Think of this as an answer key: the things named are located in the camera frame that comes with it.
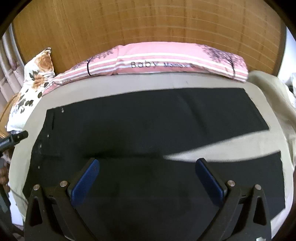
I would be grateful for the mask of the person's left hand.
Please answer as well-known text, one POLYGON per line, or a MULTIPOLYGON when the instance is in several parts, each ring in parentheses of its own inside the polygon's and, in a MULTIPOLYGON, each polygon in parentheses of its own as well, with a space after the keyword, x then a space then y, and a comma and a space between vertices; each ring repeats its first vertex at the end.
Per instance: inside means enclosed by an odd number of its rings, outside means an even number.
POLYGON ((5 150, 1 156, 1 185, 5 188, 9 182, 9 168, 11 162, 11 154, 9 150, 5 150))

